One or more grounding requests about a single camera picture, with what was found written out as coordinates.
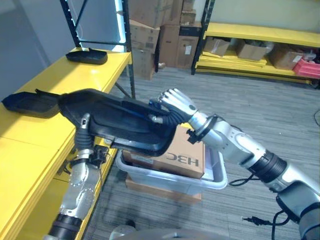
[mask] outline white plastic bin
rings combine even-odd
[[[146,169],[126,164],[122,151],[116,156],[115,162],[118,168],[129,174],[130,178],[138,183],[157,188],[167,189],[183,194],[195,195],[202,193],[204,189],[224,189],[228,184],[228,178],[224,165],[224,158],[220,152],[205,148],[205,161],[211,162],[213,180],[196,179],[179,176],[171,173]]]

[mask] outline silver robotic arm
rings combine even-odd
[[[77,156],[71,161],[69,187],[48,235],[43,240],[73,240],[95,199],[95,189],[101,177],[100,164],[108,149],[94,146],[94,137],[88,132],[90,115],[86,113],[75,133]]]
[[[178,89],[163,92],[158,101],[172,116],[150,116],[161,124],[189,123],[189,142],[203,141],[220,151],[226,160],[239,164],[257,176],[272,192],[291,220],[299,223],[303,240],[320,239],[320,185],[292,163],[268,151],[248,134],[218,115],[207,116]]]

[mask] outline plastic storage bin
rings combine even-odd
[[[296,75],[320,79],[320,64],[310,63],[300,59],[293,68]]]
[[[224,165],[224,158],[220,152],[209,147],[205,148],[205,161],[210,161],[212,166],[213,180],[196,179],[161,172],[157,170],[131,166],[123,160],[122,151],[119,151],[115,159],[116,165],[122,171],[129,174],[130,178],[138,183],[171,191],[195,195],[202,193],[205,189],[224,189],[228,184],[227,173]]]

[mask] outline label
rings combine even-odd
[[[302,58],[302,56],[296,56],[293,60],[292,60],[292,62],[294,62],[294,63],[297,63],[297,62],[299,62],[299,60]]]
[[[152,158],[147,158],[147,157],[143,157],[143,156],[139,156],[139,155],[135,155],[131,153],[131,158],[138,160],[140,162],[144,162],[147,164],[154,164],[154,160]]]
[[[168,152],[167,154],[168,160],[173,160],[173,161],[178,161],[182,164],[188,164],[188,165],[195,165],[196,167],[199,167],[199,160],[198,159],[192,159],[191,157],[188,156],[183,156],[183,155],[176,155],[174,153]]]
[[[191,54],[191,48],[192,48],[191,45],[186,46],[186,47],[185,47],[185,52],[184,52],[184,54],[185,54],[185,55],[190,55],[190,54]]]

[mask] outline gray carpet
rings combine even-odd
[[[128,78],[118,81],[129,90]],[[320,108],[320,91],[303,84],[236,78],[223,75],[190,75],[189,70],[166,68],[152,81],[136,79],[136,96],[147,102],[160,92],[177,87],[206,114],[217,113],[242,128],[270,151],[294,162],[308,175],[320,179],[320,134],[313,114]],[[115,87],[112,94],[122,94]],[[228,180],[250,173],[226,162]],[[126,189],[126,174],[114,165],[88,225],[85,240],[107,240],[128,219],[138,230],[185,228],[230,236],[234,240],[270,240],[271,226],[255,226],[242,217],[272,221],[280,210],[276,195],[261,182],[206,190],[202,202],[187,205]],[[290,221],[275,231],[276,240],[298,240],[298,225]]]

